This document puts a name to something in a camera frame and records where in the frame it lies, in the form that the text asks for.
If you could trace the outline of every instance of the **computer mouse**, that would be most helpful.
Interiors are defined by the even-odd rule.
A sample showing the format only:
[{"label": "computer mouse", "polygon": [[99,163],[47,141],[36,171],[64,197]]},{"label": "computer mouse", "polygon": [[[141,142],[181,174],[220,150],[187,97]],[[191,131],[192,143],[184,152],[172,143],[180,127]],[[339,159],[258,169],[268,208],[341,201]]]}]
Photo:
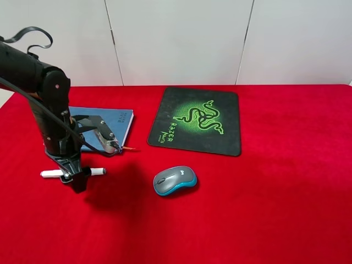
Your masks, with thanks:
[{"label": "computer mouse", "polygon": [[197,177],[190,167],[177,166],[158,173],[153,183],[155,192],[166,196],[182,187],[193,187],[197,183]]}]

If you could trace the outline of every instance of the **mouse scroll wheel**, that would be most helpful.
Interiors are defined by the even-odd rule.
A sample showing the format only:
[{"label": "mouse scroll wheel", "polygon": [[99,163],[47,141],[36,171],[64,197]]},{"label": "mouse scroll wheel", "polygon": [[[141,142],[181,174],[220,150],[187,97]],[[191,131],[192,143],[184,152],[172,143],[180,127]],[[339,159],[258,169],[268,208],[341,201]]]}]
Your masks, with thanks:
[{"label": "mouse scroll wheel", "polygon": [[165,178],[161,178],[160,180],[158,180],[157,184],[163,183],[165,182]]}]

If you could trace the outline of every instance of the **book cover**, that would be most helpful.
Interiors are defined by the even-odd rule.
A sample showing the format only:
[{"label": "book cover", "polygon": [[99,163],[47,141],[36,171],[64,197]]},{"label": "book cover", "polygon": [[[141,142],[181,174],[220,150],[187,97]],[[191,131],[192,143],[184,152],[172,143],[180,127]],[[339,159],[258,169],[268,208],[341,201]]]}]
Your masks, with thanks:
[{"label": "book cover", "polygon": [[[105,108],[86,108],[86,107],[69,107],[71,116],[87,115],[87,116],[101,116],[105,123],[109,126],[111,131],[115,134],[120,152],[125,144],[132,120],[133,110],[130,109],[105,109]],[[97,139],[93,131],[84,132],[85,140],[100,151],[104,151],[102,145]],[[86,146],[82,147],[82,151],[91,152]]]}]

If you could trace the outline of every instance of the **white wall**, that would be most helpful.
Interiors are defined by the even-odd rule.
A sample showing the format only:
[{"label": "white wall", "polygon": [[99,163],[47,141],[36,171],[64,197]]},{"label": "white wall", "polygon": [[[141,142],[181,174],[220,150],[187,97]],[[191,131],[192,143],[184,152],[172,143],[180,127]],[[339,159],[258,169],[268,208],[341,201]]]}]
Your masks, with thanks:
[{"label": "white wall", "polygon": [[255,0],[238,84],[352,80],[352,0]]},{"label": "white wall", "polygon": [[251,5],[107,0],[124,84],[235,84]]},{"label": "white wall", "polygon": [[[62,68],[73,86],[121,85],[104,0],[0,0],[0,36],[14,36],[27,26],[49,32],[49,49],[33,48],[41,61]],[[47,44],[41,33],[30,32],[13,46],[26,51]]]}]

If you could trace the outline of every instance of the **white marker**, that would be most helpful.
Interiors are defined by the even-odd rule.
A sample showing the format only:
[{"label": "white marker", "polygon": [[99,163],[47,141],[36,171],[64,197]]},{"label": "white marker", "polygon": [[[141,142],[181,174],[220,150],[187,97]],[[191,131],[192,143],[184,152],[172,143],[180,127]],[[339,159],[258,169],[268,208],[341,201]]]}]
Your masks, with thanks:
[{"label": "white marker", "polygon": [[[91,168],[92,175],[103,175],[106,174],[106,169],[105,168]],[[54,170],[44,170],[43,172],[40,173],[40,176],[43,178],[59,178],[63,174],[62,170],[60,169],[54,169]]]}]

